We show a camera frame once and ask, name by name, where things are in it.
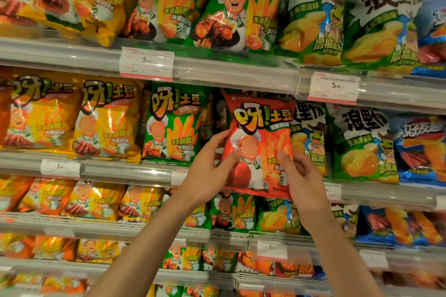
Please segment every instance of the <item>red snack bag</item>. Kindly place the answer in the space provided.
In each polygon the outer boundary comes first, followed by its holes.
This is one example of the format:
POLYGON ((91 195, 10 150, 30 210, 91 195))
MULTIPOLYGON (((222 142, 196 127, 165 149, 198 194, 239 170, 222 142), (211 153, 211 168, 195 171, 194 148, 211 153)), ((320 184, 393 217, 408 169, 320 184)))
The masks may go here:
POLYGON ((295 101, 258 99, 224 94, 232 120, 223 160, 236 149, 242 157, 231 170, 226 188, 253 195, 291 199, 288 177, 279 165, 277 151, 293 159, 290 123, 295 101))

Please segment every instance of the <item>cartoon chef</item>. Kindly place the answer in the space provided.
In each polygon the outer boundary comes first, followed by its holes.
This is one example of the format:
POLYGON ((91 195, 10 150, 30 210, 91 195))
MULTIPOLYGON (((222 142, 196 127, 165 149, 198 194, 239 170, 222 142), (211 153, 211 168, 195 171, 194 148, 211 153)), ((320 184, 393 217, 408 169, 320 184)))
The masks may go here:
POLYGON ((242 153, 239 163, 246 163, 251 171, 248 188, 255 190, 265 189, 262 162, 257 148, 259 142, 260 133, 258 131, 253 135, 248 135, 242 129, 238 129, 231 135, 232 146, 235 149, 240 149, 242 153))

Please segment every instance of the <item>price tag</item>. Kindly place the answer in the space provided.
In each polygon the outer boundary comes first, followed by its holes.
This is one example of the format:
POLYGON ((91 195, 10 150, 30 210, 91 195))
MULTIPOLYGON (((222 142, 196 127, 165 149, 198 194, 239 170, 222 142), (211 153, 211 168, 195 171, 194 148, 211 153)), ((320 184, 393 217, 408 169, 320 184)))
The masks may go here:
POLYGON ((119 59, 121 76, 172 82, 174 52, 122 47, 119 59))
POLYGON ((189 172, 188 168, 175 168, 172 172, 170 184, 172 187, 179 187, 189 172))
POLYGON ((340 201, 342 196, 342 186, 337 183, 325 182, 325 193, 330 201, 340 201))
POLYGON ((384 251, 361 249, 360 255, 369 268, 389 270, 389 264, 384 251))
POLYGON ((359 76, 315 72, 309 86, 310 101, 356 104, 360 88, 359 76))
POLYGON ((262 257, 288 259, 286 244, 280 242, 257 242, 257 255, 262 257))
POLYGON ((44 159, 40 164, 40 172, 45 176, 79 179, 81 163, 68 159, 44 159))

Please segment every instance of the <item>potato snack bag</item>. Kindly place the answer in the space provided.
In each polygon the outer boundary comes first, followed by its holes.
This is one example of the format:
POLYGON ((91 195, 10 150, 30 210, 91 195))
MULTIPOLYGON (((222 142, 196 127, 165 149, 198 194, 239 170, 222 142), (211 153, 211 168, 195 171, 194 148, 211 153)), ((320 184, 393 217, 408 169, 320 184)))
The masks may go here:
POLYGON ((33 177, 0 175, 0 211, 12 211, 30 188, 33 177))
POLYGON ((4 147, 70 153, 81 101, 79 77, 82 75, 14 69, 13 101, 4 147))
POLYGON ((327 103, 334 138, 333 177, 338 180, 398 184, 398 171, 382 112, 364 107, 327 103))
POLYGON ((35 178, 20 201, 19 211, 36 211, 45 215, 61 215, 76 185, 76 180, 35 178))
POLYGON ((224 97, 232 121, 222 161, 236 149, 242 154, 228 176, 226 188, 291 199, 288 177, 277 160, 277 151, 284 150, 293 158, 290 125, 296 102, 243 94, 224 94, 224 97))
POLYGON ((266 197, 260 199, 257 231, 285 232, 287 234, 299 235, 301 229, 298 209, 293 201, 266 197))
POLYGON ((96 220, 118 220, 125 185, 79 180, 68 199, 63 215, 96 220))
POLYGON ((153 82, 143 158, 191 164, 200 151, 206 87, 153 82))
POLYGON ((327 175, 324 109, 322 103, 297 101, 290 127, 293 153, 308 155, 322 176, 327 175))
POLYGON ((407 75, 418 61, 414 18, 422 0, 352 0, 346 15, 342 63, 407 75))
POLYGON ((305 65, 341 64, 346 0, 288 0, 275 53, 305 65))
POLYGON ((125 221, 150 221, 163 202, 164 188, 128 186, 119 206, 125 221))
POLYGON ((233 52, 267 52, 277 35, 280 0, 210 0, 187 44, 233 52))
POLYGON ((183 43, 207 0, 139 0, 124 29, 130 39, 183 43))
POLYGON ((140 80, 105 76, 84 81, 73 142, 78 155, 139 162, 135 139, 142 85, 140 80))

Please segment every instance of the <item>human hand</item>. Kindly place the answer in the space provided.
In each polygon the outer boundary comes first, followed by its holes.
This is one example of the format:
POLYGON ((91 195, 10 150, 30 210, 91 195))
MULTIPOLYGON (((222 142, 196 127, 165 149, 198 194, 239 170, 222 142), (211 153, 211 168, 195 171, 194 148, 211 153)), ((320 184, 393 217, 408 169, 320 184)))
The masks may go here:
POLYGON ((319 169, 308 156, 294 153, 294 162, 283 151, 277 152, 280 165, 286 171, 289 193, 298 208, 304 228, 314 236, 323 232, 327 223, 335 223, 330 201, 325 193, 324 181, 319 169))
POLYGON ((185 202, 192 204, 193 208, 213 199, 219 193, 232 167, 241 157, 240 150, 235 150, 228 154, 218 167, 215 166, 215 149, 229 133, 230 131, 226 130, 211 137, 195 157, 184 182, 178 189, 177 193, 181 192, 185 202))

